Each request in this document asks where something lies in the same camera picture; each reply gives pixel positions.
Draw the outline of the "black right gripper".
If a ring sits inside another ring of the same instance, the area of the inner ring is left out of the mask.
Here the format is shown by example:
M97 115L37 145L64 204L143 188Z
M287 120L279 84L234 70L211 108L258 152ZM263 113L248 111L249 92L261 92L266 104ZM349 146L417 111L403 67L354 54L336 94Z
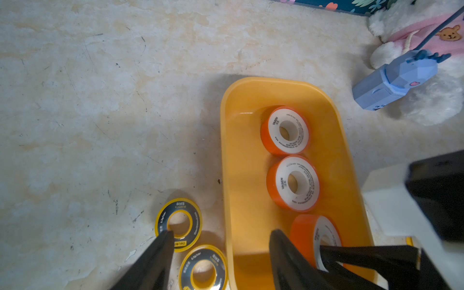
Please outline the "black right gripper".
M449 286L422 249L408 246L321 246L326 262L341 262L365 268L387 267L390 290L448 290ZM383 290L356 274L354 278L323 271L322 278L336 290Z

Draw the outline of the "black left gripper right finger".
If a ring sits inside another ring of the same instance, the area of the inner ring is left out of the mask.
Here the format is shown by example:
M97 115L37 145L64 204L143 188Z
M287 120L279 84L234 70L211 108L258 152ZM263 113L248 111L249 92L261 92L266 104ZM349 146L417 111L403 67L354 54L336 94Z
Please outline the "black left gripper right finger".
M277 290L325 290L326 282L281 230L271 232L269 253Z

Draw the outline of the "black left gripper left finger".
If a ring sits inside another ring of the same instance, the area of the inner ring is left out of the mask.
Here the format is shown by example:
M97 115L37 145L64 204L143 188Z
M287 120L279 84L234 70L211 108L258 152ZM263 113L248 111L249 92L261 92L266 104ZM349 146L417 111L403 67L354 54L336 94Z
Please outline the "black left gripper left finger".
M111 290L166 290L174 244L174 232L160 233Z

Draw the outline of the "orange white sealing tape roll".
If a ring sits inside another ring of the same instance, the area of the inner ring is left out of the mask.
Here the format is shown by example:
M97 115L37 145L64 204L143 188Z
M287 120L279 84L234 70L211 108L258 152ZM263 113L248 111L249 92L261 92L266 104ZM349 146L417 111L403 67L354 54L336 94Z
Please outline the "orange white sealing tape roll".
M299 215L290 232L290 241L302 256L316 269L327 272L321 258L322 245L341 247L337 229L325 216Z
M298 155L308 148L311 130L301 113L294 108L280 106L262 124L261 140L265 149L273 155Z
M316 206L321 186L312 164L302 156L290 155L269 169L267 190L279 207L303 213Z

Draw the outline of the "yellow plastic storage box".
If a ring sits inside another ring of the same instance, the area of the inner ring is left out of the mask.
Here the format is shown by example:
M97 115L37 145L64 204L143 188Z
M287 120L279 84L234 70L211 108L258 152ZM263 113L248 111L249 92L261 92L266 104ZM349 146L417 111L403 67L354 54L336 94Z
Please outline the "yellow plastic storage box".
M267 191L267 172L279 157L261 141L261 125L279 106L301 113L311 128L303 152L321 182L314 215L328 217L345 247L373 245L352 154L340 114L320 88L305 82L246 77L221 102L222 184L228 280L233 290L274 288L269 238L289 233L297 212L280 208Z

